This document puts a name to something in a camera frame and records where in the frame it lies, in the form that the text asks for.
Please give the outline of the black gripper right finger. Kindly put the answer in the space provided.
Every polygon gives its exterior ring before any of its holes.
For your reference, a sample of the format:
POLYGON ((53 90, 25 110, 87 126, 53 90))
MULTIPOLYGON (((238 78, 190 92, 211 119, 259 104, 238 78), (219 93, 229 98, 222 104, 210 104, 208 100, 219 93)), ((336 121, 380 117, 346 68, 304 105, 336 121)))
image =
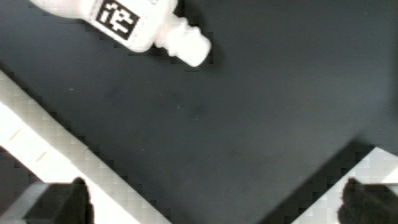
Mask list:
POLYGON ((398 224, 398 183, 348 179, 338 210, 339 224, 398 224))

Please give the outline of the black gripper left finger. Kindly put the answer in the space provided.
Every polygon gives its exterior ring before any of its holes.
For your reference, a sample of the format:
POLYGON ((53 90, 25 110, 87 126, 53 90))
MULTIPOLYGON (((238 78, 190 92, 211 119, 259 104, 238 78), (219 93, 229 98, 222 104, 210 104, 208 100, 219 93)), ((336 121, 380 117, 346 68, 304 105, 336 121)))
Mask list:
POLYGON ((52 183, 23 216, 27 224, 94 224, 94 207, 82 178, 52 183))

